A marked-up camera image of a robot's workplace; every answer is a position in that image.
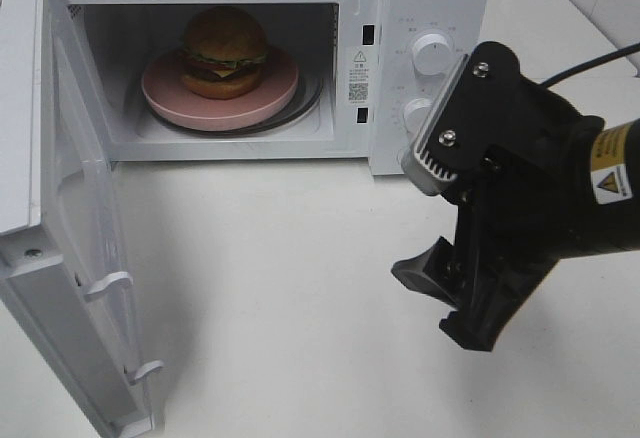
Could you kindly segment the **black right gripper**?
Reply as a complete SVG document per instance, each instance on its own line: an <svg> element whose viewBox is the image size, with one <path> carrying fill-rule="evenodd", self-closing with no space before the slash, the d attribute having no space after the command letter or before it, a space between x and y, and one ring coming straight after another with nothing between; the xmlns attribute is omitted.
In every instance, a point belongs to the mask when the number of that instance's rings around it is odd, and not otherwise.
<svg viewBox="0 0 640 438"><path fill-rule="evenodd" d="M449 194L459 207L454 247L439 237L393 264L407 289L454 308L439 328L461 348L492 351L560 260L604 253L588 177L604 125L521 77L498 142Z"/></svg>

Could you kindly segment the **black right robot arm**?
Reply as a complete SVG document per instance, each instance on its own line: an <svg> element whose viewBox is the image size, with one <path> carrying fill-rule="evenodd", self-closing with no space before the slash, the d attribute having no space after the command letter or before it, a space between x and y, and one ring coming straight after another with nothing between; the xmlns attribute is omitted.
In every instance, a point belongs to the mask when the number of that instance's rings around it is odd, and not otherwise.
<svg viewBox="0 0 640 438"><path fill-rule="evenodd" d="M522 78L462 80L403 168L458 210L452 240L393 265L450 313L440 329L491 350L557 263L639 247L639 125L607 127Z"/></svg>

